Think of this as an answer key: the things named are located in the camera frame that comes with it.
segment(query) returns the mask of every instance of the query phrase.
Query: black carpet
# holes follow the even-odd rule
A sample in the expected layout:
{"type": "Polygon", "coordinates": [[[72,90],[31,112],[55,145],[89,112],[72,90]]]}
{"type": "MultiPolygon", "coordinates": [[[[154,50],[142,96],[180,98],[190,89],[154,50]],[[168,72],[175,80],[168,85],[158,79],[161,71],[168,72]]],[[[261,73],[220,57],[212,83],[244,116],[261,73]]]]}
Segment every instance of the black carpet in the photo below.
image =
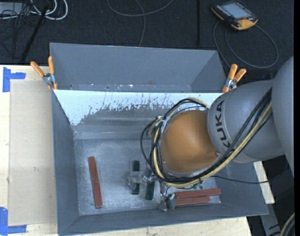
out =
{"type": "MultiPolygon", "coordinates": [[[[1,1],[30,5],[29,0],[1,1]]],[[[45,1],[33,0],[40,10],[45,1]]],[[[67,17],[56,21],[45,18],[24,60],[24,50],[40,16],[0,18],[0,64],[29,64],[33,60],[47,65],[51,42],[204,49],[219,51],[226,75],[232,63],[246,68],[247,74],[240,84],[273,78],[281,65],[294,55],[294,0],[240,0],[259,18],[255,27],[244,31],[217,24],[219,20],[210,6],[227,1],[230,0],[200,0],[198,17],[197,0],[66,0],[67,17]],[[113,10],[127,15],[147,15],[124,16],[113,10]]],[[[61,17],[65,12],[63,0],[57,2],[52,17],[61,17]]],[[[283,169],[283,163],[274,161],[266,164],[266,170],[267,167],[269,175],[274,168],[283,169]]],[[[278,218],[290,216],[294,210],[292,193],[285,199],[290,208],[277,208],[278,218]]],[[[258,219],[249,219],[256,235],[263,233],[260,225],[257,227],[258,219]]]]}

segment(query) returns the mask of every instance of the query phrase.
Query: black cable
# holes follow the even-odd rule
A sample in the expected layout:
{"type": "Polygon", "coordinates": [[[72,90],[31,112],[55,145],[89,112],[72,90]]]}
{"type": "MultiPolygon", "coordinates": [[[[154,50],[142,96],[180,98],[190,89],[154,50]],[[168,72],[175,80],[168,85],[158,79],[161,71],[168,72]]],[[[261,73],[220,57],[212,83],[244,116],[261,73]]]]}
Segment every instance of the black cable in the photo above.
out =
{"type": "Polygon", "coordinates": [[[36,25],[36,27],[34,28],[34,31],[33,31],[33,33],[32,33],[32,36],[31,36],[30,39],[28,40],[28,43],[27,43],[27,45],[26,45],[26,47],[25,47],[25,49],[24,49],[24,51],[23,51],[23,53],[22,53],[21,63],[23,63],[23,62],[25,61],[25,59],[26,59],[26,57],[27,57],[27,55],[28,55],[28,52],[29,52],[29,50],[30,50],[30,47],[31,47],[31,45],[32,45],[32,43],[33,43],[33,41],[34,41],[34,39],[35,39],[35,36],[36,36],[36,34],[37,34],[37,32],[38,32],[38,29],[40,28],[40,26],[41,26],[41,24],[42,24],[42,22],[43,22],[43,20],[44,20],[44,18],[45,18],[46,11],[47,11],[47,9],[49,8],[49,5],[50,5],[50,4],[51,4],[51,0],[46,0],[45,6],[44,6],[43,11],[42,11],[42,14],[41,14],[39,20],[37,21],[37,25],[36,25]]]}
{"type": "MultiPolygon", "coordinates": [[[[231,145],[228,147],[228,149],[226,150],[226,152],[222,155],[222,159],[216,163],[215,165],[211,166],[210,168],[208,168],[207,170],[205,170],[204,172],[202,172],[201,174],[198,174],[194,177],[171,177],[171,176],[168,176],[166,174],[164,174],[164,171],[161,167],[161,164],[160,164],[160,161],[157,160],[158,162],[158,167],[160,169],[160,172],[162,173],[162,175],[164,176],[164,178],[160,177],[156,170],[155,170],[155,167],[154,167],[154,163],[153,163],[153,148],[154,146],[156,146],[157,148],[157,155],[159,154],[159,146],[158,146],[158,141],[160,139],[160,132],[158,134],[158,138],[156,139],[156,144],[153,144],[152,147],[151,147],[151,152],[150,152],[150,167],[152,169],[152,171],[154,172],[154,174],[159,178],[159,180],[161,181],[165,181],[165,182],[177,182],[177,183],[186,183],[186,182],[190,182],[192,180],[195,180],[195,179],[200,179],[201,177],[207,175],[209,172],[213,171],[214,169],[216,169],[217,167],[219,167],[222,163],[225,162],[225,160],[227,159],[227,157],[234,151],[233,148],[235,146],[235,144],[237,143],[237,141],[239,140],[239,138],[241,137],[242,133],[244,132],[244,130],[246,129],[246,127],[249,125],[251,119],[254,117],[254,115],[257,113],[257,111],[259,109],[261,109],[261,106],[264,104],[264,105],[267,105],[267,101],[266,99],[267,98],[270,98],[271,97],[271,88],[265,93],[265,95],[261,98],[261,100],[256,104],[255,108],[252,110],[251,114],[249,115],[249,117],[247,118],[247,120],[244,122],[242,128],[239,130],[238,134],[236,135],[236,137],[234,138],[234,140],[232,141],[231,145]]],[[[182,104],[183,102],[185,101],[189,101],[189,102],[195,102],[197,103],[196,101],[192,100],[192,99],[183,99],[181,101],[179,101],[176,105],[174,105],[166,114],[165,114],[165,117],[164,119],[166,118],[166,116],[173,110],[175,109],[175,107],[178,107],[180,104],[182,104]]],[[[159,123],[159,125],[153,129],[153,134],[156,133],[157,129],[159,129],[161,127],[162,123],[159,123]]]]}
{"type": "Polygon", "coordinates": [[[229,180],[229,181],[234,181],[234,182],[239,182],[239,183],[249,183],[249,184],[261,184],[261,183],[268,183],[269,181],[262,181],[262,182],[248,182],[248,181],[242,181],[242,180],[237,180],[237,179],[231,179],[231,178],[226,178],[226,177],[221,177],[221,176],[211,176],[211,177],[218,177],[218,178],[222,178],[225,180],[229,180]]]}
{"type": "Polygon", "coordinates": [[[241,59],[232,49],[232,47],[230,46],[229,44],[229,41],[228,41],[228,36],[227,36],[227,32],[228,32],[228,29],[225,31],[225,40],[226,40],[226,44],[228,45],[230,51],[233,53],[233,55],[235,57],[237,57],[240,61],[242,61],[243,63],[249,65],[249,66],[252,66],[252,67],[255,67],[255,68],[270,68],[272,67],[273,65],[275,65],[278,61],[278,58],[279,58],[279,52],[278,52],[278,48],[277,48],[277,45],[276,43],[274,42],[274,40],[269,36],[269,34],[267,32],[265,32],[262,28],[260,28],[258,25],[254,25],[256,28],[258,28],[259,30],[261,30],[270,40],[271,42],[273,43],[274,47],[275,47],[275,50],[276,50],[276,58],[274,60],[274,62],[270,65],[266,65],[266,66],[259,66],[259,65],[254,65],[254,64],[251,64],[251,63],[248,63],[246,62],[245,60],[241,59]]]}
{"type": "MultiPolygon", "coordinates": [[[[219,23],[220,23],[220,21],[218,21],[218,22],[214,25],[214,27],[213,27],[213,40],[214,40],[215,46],[216,46],[217,51],[219,52],[220,56],[221,56],[222,59],[224,60],[225,64],[230,68],[230,65],[228,64],[228,62],[227,62],[226,59],[224,58],[224,56],[223,56],[223,54],[222,54],[222,52],[221,52],[221,50],[220,50],[220,48],[219,48],[219,46],[218,46],[218,44],[217,44],[216,38],[215,38],[215,29],[216,29],[216,27],[217,27],[217,25],[218,25],[219,23]]],[[[231,47],[230,44],[229,44],[229,41],[228,41],[228,38],[227,38],[227,32],[228,32],[228,29],[227,29],[227,28],[226,28],[226,30],[225,30],[225,40],[226,40],[226,44],[227,44],[227,46],[229,47],[230,51],[233,53],[233,55],[234,55],[236,58],[238,58],[240,61],[244,62],[245,64],[247,64],[247,65],[249,65],[249,66],[252,66],[252,67],[254,67],[254,68],[270,68],[270,67],[272,67],[273,65],[275,65],[275,64],[277,63],[278,59],[279,59],[279,51],[278,51],[277,45],[276,45],[276,43],[274,42],[274,40],[268,35],[268,33],[265,32],[261,27],[259,27],[258,25],[254,25],[254,26],[257,27],[259,30],[261,30],[261,31],[262,31],[262,32],[263,32],[263,33],[271,40],[271,42],[273,43],[273,45],[274,45],[274,47],[275,47],[275,49],[276,49],[276,59],[274,60],[274,62],[273,62],[272,64],[267,65],[267,66],[257,66],[257,65],[254,65],[254,64],[250,64],[250,63],[244,61],[243,59],[241,59],[241,58],[234,52],[234,50],[232,49],[232,47],[231,47]]]]}
{"type": "Polygon", "coordinates": [[[275,235],[280,235],[281,231],[278,231],[278,232],[274,232],[272,234],[269,234],[269,236],[275,236],[275,235]]]}

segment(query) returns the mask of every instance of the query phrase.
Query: metal bracket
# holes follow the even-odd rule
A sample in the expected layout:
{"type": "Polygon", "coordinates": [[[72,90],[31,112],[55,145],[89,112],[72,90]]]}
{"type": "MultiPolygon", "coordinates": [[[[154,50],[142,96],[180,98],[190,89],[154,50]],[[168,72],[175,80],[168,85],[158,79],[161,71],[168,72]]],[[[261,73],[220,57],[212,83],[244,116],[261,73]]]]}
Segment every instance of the metal bracket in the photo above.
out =
{"type": "Polygon", "coordinates": [[[161,195],[161,203],[158,209],[161,211],[174,210],[176,206],[175,193],[169,194],[168,196],[161,195]]]}
{"type": "Polygon", "coordinates": [[[43,76],[43,81],[48,85],[48,86],[53,86],[56,83],[55,76],[53,74],[45,74],[43,76]]]}

